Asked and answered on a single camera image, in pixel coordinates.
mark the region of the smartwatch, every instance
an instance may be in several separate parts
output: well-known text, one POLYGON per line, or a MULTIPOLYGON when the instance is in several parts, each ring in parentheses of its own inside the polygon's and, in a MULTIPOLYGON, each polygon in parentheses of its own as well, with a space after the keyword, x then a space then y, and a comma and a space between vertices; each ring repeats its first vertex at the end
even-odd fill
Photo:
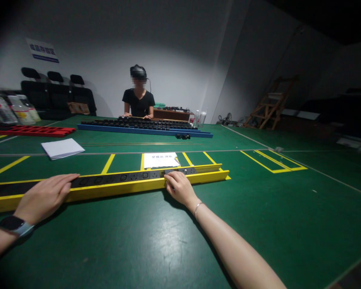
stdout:
POLYGON ((9 216, 0 221, 0 229, 17 234, 19 237, 23 237, 31 233, 33 227, 34 226, 28 224, 26 221, 15 216, 9 216))

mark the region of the ceiling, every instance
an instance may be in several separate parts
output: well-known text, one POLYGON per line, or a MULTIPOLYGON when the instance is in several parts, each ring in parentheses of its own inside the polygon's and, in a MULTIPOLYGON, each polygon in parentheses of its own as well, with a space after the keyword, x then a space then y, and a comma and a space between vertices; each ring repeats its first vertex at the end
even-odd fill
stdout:
POLYGON ((361 42, 361 0, 266 0, 333 40, 361 42))

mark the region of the black t-shirt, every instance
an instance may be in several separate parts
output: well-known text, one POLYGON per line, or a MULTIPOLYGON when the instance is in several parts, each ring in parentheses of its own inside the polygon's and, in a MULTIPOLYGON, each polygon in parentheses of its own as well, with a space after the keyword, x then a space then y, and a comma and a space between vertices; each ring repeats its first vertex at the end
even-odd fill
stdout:
POLYGON ((138 117, 145 117, 150 114, 150 106, 155 105, 154 96, 151 92, 146 91, 142 99, 139 100, 132 88, 124 92, 123 101, 130 105, 132 116, 138 117))

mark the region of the black chair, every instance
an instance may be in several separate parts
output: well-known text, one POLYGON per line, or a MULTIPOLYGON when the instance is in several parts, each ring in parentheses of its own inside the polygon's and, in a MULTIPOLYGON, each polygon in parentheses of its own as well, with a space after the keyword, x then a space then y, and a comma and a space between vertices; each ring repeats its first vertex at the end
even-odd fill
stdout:
POLYGON ((52 108, 55 110, 69 111, 67 102, 72 101, 69 86, 63 85, 64 80, 59 72, 49 71, 47 76, 51 81, 59 82, 59 84, 47 84, 52 108))
POLYGON ((33 78, 35 81, 24 80, 21 82, 21 90, 28 100, 38 109, 48 109, 51 107, 51 102, 48 96, 47 84, 41 82, 39 73, 29 67, 21 69, 25 77, 33 78))
POLYGON ((80 75, 72 74, 70 78, 73 84, 71 86, 73 101, 87 104, 90 112, 89 115, 96 116, 96 105, 95 100, 93 99, 92 91, 89 88, 83 87, 84 81, 80 75))

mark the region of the watch strap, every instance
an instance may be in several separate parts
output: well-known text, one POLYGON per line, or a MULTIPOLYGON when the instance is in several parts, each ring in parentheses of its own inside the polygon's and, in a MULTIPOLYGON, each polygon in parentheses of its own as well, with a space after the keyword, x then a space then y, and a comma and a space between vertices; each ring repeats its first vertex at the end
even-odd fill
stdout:
POLYGON ((27 222, 24 222, 24 224, 21 227, 17 228, 16 230, 13 230, 12 232, 18 234, 19 237, 23 237, 31 233, 33 227, 34 225, 30 225, 27 222))

